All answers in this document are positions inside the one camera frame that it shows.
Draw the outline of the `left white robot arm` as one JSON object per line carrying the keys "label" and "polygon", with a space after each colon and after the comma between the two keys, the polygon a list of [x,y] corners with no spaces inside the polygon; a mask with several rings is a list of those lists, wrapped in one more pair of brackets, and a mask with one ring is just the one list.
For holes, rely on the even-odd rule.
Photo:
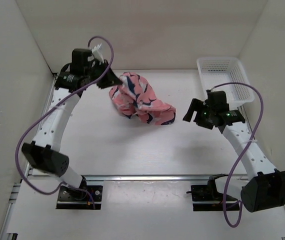
{"label": "left white robot arm", "polygon": [[70,186],[70,194],[76,200],[84,199],[88,191],[84,178],[69,166],[69,157],[60,152],[65,128],[86,85],[96,84],[104,89],[122,83],[111,70],[110,63],[103,58],[100,48],[96,45],[72,51],[71,62],[56,77],[51,104],[41,120],[39,131],[30,143],[25,142],[21,148],[34,169]]}

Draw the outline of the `pink shark print shorts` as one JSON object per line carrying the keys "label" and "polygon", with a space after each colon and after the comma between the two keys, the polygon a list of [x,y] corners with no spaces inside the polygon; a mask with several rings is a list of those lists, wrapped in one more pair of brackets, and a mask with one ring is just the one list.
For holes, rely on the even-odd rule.
{"label": "pink shark print shorts", "polygon": [[124,72],[122,84],[113,86],[109,97],[117,111],[131,119],[138,117],[145,124],[171,125],[176,119],[176,108],[158,99],[150,83],[134,72]]}

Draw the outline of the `aluminium front rail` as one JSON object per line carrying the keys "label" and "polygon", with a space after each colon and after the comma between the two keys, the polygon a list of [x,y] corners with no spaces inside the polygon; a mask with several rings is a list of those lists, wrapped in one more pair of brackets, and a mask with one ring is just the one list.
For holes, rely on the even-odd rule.
{"label": "aluminium front rail", "polygon": [[84,175],[88,181],[205,181],[208,174]]}

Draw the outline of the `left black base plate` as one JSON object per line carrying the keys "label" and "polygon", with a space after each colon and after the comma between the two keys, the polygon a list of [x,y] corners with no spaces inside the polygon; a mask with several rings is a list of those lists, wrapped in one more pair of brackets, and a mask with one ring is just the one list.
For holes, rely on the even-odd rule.
{"label": "left black base plate", "polygon": [[100,210],[102,206],[103,186],[87,185],[87,191],[92,198],[83,191],[74,191],[61,186],[58,191],[56,209],[58,210]]}

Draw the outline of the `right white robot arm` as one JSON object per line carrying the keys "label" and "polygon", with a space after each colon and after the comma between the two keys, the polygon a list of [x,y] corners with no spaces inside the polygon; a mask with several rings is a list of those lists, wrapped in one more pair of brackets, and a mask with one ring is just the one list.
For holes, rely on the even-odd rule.
{"label": "right white robot arm", "polygon": [[237,109],[230,109],[224,91],[208,91],[207,99],[192,99],[185,122],[206,129],[218,128],[240,157],[248,183],[230,183],[227,200],[240,200],[251,213],[285,205],[285,171],[278,170],[250,137]]}

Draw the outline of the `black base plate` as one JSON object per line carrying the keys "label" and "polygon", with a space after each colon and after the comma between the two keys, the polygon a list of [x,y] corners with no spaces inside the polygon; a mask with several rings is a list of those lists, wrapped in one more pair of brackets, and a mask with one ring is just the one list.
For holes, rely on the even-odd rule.
{"label": "black base plate", "polygon": [[207,185],[191,185],[186,194],[191,195],[194,212],[222,212],[223,194]]}
{"label": "black base plate", "polygon": [[58,210],[100,210],[102,206],[103,186],[87,185],[87,191],[92,198],[83,191],[74,191],[61,186],[58,191],[56,209]]}

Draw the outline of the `white perforated plastic basket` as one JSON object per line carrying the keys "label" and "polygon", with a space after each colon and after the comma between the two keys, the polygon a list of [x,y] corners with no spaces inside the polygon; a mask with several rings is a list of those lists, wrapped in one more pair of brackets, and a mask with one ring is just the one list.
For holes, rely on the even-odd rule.
{"label": "white perforated plastic basket", "polygon": [[238,108],[255,99],[249,84],[246,71],[241,61],[236,57],[200,57],[196,61],[202,90],[207,96],[207,90],[224,84],[215,91],[224,91],[230,108]]}

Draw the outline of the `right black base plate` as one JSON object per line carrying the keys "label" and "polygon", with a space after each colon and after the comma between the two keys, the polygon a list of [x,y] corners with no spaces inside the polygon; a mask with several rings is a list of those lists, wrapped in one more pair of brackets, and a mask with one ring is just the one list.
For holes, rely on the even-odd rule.
{"label": "right black base plate", "polygon": [[191,195],[194,212],[222,212],[223,194],[207,185],[191,185],[186,194]]}

